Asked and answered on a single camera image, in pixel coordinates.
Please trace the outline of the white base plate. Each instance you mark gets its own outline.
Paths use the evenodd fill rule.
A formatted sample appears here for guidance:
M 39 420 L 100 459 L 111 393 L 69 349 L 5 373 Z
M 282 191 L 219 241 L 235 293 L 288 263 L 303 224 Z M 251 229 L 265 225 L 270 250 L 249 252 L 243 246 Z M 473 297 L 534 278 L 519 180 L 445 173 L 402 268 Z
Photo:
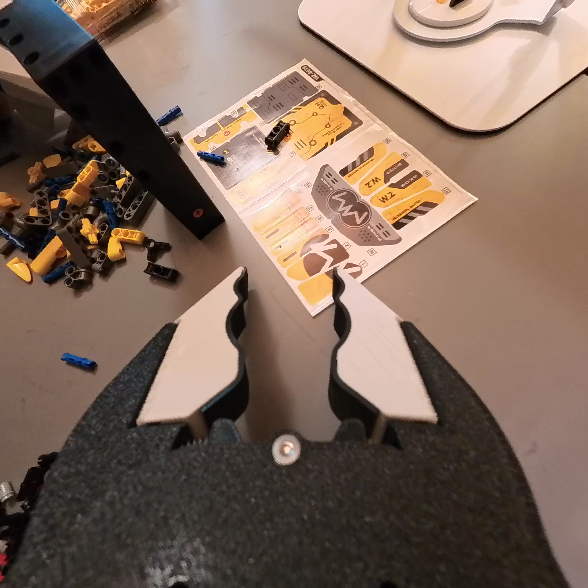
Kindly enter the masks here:
M 587 1 L 545 24 L 497 24 L 467 40 L 404 32 L 407 1 L 303 1 L 300 23 L 449 125 L 512 124 L 587 72 Z

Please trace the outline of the pile of plastic building parts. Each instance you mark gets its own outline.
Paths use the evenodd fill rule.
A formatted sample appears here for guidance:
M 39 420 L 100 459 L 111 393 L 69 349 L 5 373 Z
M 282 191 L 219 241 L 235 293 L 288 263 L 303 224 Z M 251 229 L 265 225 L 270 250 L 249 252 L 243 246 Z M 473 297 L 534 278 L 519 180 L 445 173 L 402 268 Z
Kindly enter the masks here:
M 131 245 L 156 263 L 141 230 L 155 198 L 92 136 L 53 147 L 27 174 L 29 202 L 1 192 L 1 266 L 21 281 L 85 289 Z

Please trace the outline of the clear bag of yellow beams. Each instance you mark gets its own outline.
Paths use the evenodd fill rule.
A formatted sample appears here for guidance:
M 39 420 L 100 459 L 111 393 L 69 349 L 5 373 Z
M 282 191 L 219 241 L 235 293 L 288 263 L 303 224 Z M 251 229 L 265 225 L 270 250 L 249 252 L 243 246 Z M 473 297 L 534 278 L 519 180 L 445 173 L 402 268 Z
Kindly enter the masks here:
M 57 4 L 87 33 L 97 38 L 134 19 L 157 1 L 57 1 Z

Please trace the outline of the black perforated post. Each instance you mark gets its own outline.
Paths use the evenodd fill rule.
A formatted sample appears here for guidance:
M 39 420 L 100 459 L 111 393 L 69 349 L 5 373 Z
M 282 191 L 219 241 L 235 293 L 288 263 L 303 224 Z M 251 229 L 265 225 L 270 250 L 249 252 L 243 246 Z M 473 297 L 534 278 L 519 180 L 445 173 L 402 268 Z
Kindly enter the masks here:
M 34 82 L 191 234 L 224 217 L 98 40 L 54 1 L 8 1 L 1 42 Z

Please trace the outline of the black plastic connector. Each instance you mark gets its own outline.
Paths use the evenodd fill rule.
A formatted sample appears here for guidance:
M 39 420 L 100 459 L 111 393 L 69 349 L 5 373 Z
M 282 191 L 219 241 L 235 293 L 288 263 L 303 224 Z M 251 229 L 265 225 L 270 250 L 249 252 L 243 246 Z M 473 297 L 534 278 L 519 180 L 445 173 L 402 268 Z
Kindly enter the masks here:
M 270 152 L 277 152 L 281 143 L 290 133 L 290 123 L 283 120 L 277 121 L 273 128 L 265 136 L 264 143 Z
M 180 276 L 178 270 L 155 262 L 148 262 L 143 272 L 150 277 L 170 283 L 175 283 Z

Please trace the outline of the heap of black red parts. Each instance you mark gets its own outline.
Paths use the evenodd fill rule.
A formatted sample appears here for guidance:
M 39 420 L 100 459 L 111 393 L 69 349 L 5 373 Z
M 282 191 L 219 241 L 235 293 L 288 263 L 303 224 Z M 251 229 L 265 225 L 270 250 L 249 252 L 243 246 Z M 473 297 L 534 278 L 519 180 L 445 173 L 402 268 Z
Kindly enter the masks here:
M 30 467 L 19 486 L 18 497 L 10 503 L 1 504 L 1 583 L 16 561 L 24 538 L 31 512 L 33 511 L 45 477 L 59 452 L 42 454 Z

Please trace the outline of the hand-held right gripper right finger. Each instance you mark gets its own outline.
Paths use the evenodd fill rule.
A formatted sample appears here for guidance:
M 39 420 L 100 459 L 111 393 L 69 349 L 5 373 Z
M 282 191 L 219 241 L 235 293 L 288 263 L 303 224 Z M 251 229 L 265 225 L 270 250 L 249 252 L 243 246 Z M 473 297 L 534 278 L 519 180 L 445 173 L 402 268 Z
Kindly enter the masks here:
M 403 320 L 347 271 L 333 274 L 334 330 L 329 405 L 340 420 L 363 423 L 380 443 L 392 421 L 438 423 Z

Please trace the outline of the yellow grey sticker sheet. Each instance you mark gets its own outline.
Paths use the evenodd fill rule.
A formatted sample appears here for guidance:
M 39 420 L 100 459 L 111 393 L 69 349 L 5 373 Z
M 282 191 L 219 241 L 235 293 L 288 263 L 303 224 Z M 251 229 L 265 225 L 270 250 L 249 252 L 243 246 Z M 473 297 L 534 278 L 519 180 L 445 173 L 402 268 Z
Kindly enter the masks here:
M 334 268 L 363 282 L 477 201 L 306 59 L 183 141 L 311 316 Z

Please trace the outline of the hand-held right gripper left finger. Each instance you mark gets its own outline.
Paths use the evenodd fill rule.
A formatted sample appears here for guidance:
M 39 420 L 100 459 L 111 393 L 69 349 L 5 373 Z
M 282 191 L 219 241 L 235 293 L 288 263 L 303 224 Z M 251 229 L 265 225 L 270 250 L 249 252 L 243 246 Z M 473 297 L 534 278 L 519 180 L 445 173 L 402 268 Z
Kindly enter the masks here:
M 243 414 L 249 382 L 238 339 L 247 297 L 247 269 L 239 267 L 174 322 L 137 426 L 180 423 L 193 438 L 205 439 L 216 420 Z

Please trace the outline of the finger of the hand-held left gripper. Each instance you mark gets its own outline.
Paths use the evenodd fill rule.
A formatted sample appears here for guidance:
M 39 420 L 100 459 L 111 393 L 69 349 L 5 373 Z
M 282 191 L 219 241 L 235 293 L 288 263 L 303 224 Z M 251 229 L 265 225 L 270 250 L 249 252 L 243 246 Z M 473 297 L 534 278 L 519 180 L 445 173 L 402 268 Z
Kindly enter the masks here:
M 2 45 L 1 86 L 11 98 L 39 106 L 56 106 L 55 101 L 38 86 L 18 60 Z

